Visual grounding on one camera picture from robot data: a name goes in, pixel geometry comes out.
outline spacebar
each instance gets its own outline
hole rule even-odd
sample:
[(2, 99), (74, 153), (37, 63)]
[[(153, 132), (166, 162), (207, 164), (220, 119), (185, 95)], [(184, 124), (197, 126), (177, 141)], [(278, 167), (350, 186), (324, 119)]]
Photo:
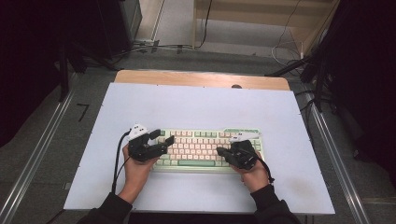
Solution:
[(179, 166), (215, 166), (214, 161), (178, 161)]

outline mechanical keyboard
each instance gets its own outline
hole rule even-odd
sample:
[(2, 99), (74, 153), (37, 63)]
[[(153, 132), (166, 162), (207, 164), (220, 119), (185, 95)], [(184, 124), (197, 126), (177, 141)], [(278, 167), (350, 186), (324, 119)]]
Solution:
[[(230, 173), (233, 169), (223, 157), (218, 155), (217, 147), (230, 148), (229, 139), (233, 133), (259, 133), (257, 129), (225, 130), (161, 130), (158, 143), (172, 135), (175, 143), (168, 147), (168, 153), (161, 155), (153, 166), (159, 172), (192, 173)], [(262, 150), (262, 138), (249, 139), (253, 147)]]

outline black sleeve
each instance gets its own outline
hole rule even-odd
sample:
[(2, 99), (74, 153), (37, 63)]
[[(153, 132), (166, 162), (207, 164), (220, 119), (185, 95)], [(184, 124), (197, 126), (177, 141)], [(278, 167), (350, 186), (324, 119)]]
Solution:
[(257, 206), (254, 216), (263, 224), (296, 224), (300, 220), (289, 210), (285, 201), (280, 201), (270, 185), (250, 194)]
[(102, 205), (93, 208), (78, 224), (121, 224), (131, 209), (131, 204), (114, 193), (108, 193)]

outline white tabletop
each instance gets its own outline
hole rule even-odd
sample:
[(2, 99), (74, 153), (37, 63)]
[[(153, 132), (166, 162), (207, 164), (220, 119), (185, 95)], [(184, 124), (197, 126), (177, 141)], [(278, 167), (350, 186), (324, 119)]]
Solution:
[[(111, 191), (118, 142), (136, 123), (150, 130), (260, 129), (278, 198), (296, 214), (334, 214), (292, 91), (125, 83), (107, 90), (64, 209), (102, 204)], [(117, 192), (123, 181), (121, 173)], [(134, 210), (252, 213), (256, 208), (237, 174), (151, 172)]]

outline hand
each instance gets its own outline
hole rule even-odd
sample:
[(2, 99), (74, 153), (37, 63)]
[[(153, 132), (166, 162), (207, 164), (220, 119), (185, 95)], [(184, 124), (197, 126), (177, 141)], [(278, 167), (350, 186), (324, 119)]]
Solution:
[(149, 171), (152, 165), (159, 159), (154, 158), (149, 161), (141, 162), (129, 158), (128, 144), (122, 149), (125, 162), (125, 185), (119, 194), (124, 201), (133, 203), (137, 195), (145, 186), (148, 178)]
[(256, 164), (250, 170), (239, 169), (233, 165), (231, 167), (241, 175), (241, 181), (244, 182), (250, 193), (269, 185), (267, 171), (259, 160), (256, 160)]

